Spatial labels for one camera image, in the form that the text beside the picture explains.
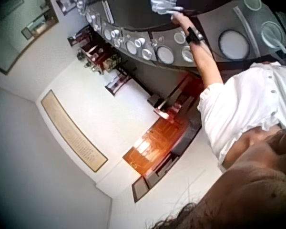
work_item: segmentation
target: black wristband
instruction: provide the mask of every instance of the black wristband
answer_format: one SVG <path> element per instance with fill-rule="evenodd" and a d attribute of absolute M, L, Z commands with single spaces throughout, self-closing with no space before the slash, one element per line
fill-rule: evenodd
<path fill-rule="evenodd" d="M 200 44 L 201 41 L 204 40 L 203 35 L 195 28 L 189 27 L 188 29 L 189 35 L 186 37 L 186 42 L 190 44 L 193 42 L 194 44 Z"/>

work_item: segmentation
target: sleeve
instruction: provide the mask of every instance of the sleeve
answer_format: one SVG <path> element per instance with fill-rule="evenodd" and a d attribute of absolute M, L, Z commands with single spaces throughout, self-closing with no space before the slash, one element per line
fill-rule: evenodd
<path fill-rule="evenodd" d="M 219 94 L 223 91 L 224 84 L 223 83 L 214 83 L 208 86 L 201 94 L 200 101 L 197 109 L 201 113 L 201 121 L 203 126 L 208 120 L 210 116 L 210 112 L 213 109 L 214 104 L 219 96 Z"/>

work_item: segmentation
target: woman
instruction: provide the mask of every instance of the woman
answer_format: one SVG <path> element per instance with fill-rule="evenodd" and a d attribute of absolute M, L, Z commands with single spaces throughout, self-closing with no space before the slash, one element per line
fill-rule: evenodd
<path fill-rule="evenodd" d="M 184 32 L 193 27 L 176 12 L 174 23 Z M 190 43 L 204 82 L 198 110 L 219 163 L 229 168 L 249 146 L 286 129 L 286 66 L 278 62 L 252 64 L 223 84 L 217 65 L 204 43 Z"/>
<path fill-rule="evenodd" d="M 187 34 L 192 22 L 175 13 Z M 226 172 L 197 204 L 154 229 L 286 226 L 286 67 L 253 64 L 223 84 L 205 44 L 190 44 L 205 90 L 198 106 Z"/>

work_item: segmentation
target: plaque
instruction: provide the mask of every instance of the plaque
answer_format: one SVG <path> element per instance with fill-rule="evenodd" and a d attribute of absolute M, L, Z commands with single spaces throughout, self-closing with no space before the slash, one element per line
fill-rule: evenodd
<path fill-rule="evenodd" d="M 46 94 L 41 104 L 70 148 L 88 167 L 97 172 L 107 162 L 108 158 L 81 132 L 64 110 L 52 90 Z"/>

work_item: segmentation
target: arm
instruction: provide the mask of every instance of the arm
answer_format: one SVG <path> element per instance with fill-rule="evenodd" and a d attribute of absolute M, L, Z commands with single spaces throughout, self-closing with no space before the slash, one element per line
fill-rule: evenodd
<path fill-rule="evenodd" d="M 194 26 L 188 17 L 178 12 L 173 15 L 173 22 L 180 24 L 186 36 L 189 34 L 187 29 Z M 204 82 L 204 87 L 207 88 L 213 83 L 223 83 L 216 62 L 214 61 L 207 45 L 204 42 L 200 45 L 191 43 L 190 48 L 198 71 L 200 72 Z"/>

